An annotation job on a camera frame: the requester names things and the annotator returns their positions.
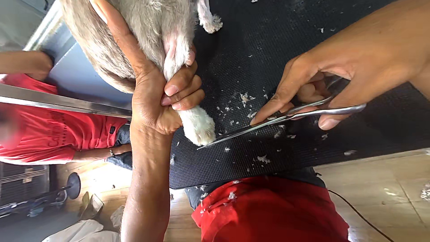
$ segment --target dog paw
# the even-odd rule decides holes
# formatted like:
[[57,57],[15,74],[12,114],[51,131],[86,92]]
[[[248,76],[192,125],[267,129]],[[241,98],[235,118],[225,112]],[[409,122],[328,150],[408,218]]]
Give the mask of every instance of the dog paw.
[[212,121],[211,124],[199,125],[199,129],[185,130],[185,137],[187,137],[193,144],[198,146],[205,146],[215,140],[215,125]]
[[197,106],[178,111],[184,126],[184,134],[195,145],[207,145],[215,140],[215,123],[206,111]]
[[206,32],[208,32],[209,34],[213,34],[222,27],[222,22],[221,18],[218,15],[214,15],[212,21],[206,21],[200,23],[200,25],[203,26]]

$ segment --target man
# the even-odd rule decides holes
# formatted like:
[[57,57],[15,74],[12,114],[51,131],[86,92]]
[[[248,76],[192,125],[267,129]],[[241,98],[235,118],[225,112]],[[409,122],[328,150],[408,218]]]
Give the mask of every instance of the man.
[[[41,51],[0,53],[0,73],[8,74],[3,84],[57,94],[55,86],[43,82],[51,68],[50,57]],[[189,73],[183,76],[192,76],[194,71],[181,70]],[[191,81],[173,78],[169,84],[183,88]],[[165,96],[165,105],[179,101],[173,93],[170,96]],[[124,118],[2,103],[0,160],[11,164],[64,164],[107,159],[131,170],[129,127]]]
[[[163,74],[146,59],[121,14],[105,0],[92,3],[136,73],[130,127],[134,163],[121,241],[162,241],[169,221],[170,145],[180,118],[159,104]],[[408,80],[429,94],[428,22],[428,0],[394,2],[363,18],[288,62],[276,95],[252,122],[291,108],[296,92],[305,102],[323,98],[319,81],[327,74],[351,80],[331,107],[368,102]],[[197,100],[196,93],[185,98]],[[328,130],[344,118],[322,116],[319,126]],[[348,241],[348,225],[312,169],[211,184],[206,192],[201,203],[190,199],[202,241]],[[197,197],[196,191],[188,196]]]

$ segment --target jeans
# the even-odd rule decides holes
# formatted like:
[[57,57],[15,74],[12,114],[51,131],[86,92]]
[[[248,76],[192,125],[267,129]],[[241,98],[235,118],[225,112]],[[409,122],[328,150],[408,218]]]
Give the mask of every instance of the jeans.
[[[317,173],[315,172],[315,170],[312,167],[309,167],[309,168],[303,168],[295,171],[274,173],[269,176],[306,182],[315,186],[320,186],[325,188],[326,185],[324,181],[321,178],[317,177],[316,175]],[[207,192],[208,194],[210,194],[215,189],[226,184],[227,182],[228,181],[222,181],[222,182],[215,182],[215,183],[210,183],[202,186],[193,186],[193,187],[185,188],[185,193],[187,194],[191,207],[194,210],[196,210],[197,206],[200,204],[201,196],[204,193]]]
[[[119,147],[130,143],[130,123],[126,123],[118,129],[117,140],[114,147]],[[128,151],[119,155],[114,155],[106,159],[114,165],[131,170],[133,168],[132,152]]]

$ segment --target dog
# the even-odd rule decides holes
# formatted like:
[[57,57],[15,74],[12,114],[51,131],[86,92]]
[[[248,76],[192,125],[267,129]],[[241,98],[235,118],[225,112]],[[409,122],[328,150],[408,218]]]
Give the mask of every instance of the dog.
[[[89,0],[61,0],[63,18],[95,71],[116,89],[133,93],[135,75],[124,53],[115,43],[107,25]],[[209,0],[108,0],[124,17],[147,58],[163,71],[166,80],[183,66],[190,55],[196,12],[208,33],[222,27],[212,15]],[[197,106],[178,111],[185,136],[196,145],[215,140],[215,124]]]

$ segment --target grooming table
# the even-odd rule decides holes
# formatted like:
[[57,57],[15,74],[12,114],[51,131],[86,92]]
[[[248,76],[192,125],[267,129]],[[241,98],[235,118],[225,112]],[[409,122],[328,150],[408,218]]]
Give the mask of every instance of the grooming table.
[[[390,2],[211,0],[211,11],[221,17],[224,26],[215,34],[198,27],[194,44],[197,74],[206,93],[201,106],[214,118],[216,133],[247,126],[251,121],[247,116],[275,93],[291,58]],[[255,99],[244,107],[241,94],[245,93]],[[172,142],[170,187],[430,147],[430,102],[410,84],[376,98],[363,112],[328,132],[318,128],[317,120],[312,117],[268,126],[200,150],[180,129]],[[263,156],[270,163],[257,159]]]

